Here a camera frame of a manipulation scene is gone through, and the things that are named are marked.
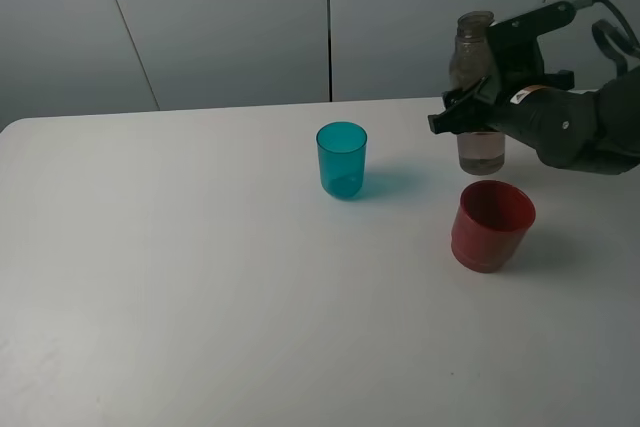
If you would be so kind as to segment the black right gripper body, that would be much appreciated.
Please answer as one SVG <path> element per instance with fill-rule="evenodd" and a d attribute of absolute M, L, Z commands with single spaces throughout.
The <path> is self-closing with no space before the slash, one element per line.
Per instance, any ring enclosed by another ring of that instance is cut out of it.
<path fill-rule="evenodd" d="M 548 86 L 524 87 L 488 117 L 490 127 L 535 150 L 554 168 L 577 168 L 598 130 L 594 97 Z"/>

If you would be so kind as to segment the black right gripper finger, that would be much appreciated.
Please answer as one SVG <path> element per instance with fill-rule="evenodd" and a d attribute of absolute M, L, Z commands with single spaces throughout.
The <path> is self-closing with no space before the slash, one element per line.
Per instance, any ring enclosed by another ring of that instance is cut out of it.
<path fill-rule="evenodd" d="M 455 135 L 498 132 L 492 125 L 492 115 L 499 92 L 499 75 L 487 75 L 468 88 L 445 92 L 444 110 L 427 116 L 431 132 Z"/>

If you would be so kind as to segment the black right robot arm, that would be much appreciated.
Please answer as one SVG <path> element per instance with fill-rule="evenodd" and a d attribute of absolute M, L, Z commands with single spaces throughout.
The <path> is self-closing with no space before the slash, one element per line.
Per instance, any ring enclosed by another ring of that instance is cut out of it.
<path fill-rule="evenodd" d="M 443 95 L 444 111 L 428 117 L 435 134 L 501 132 L 561 170 L 604 175 L 639 165 L 639 70 L 596 91 L 572 90 L 573 73 L 530 78 L 502 90 L 488 76 L 472 89 Z"/>

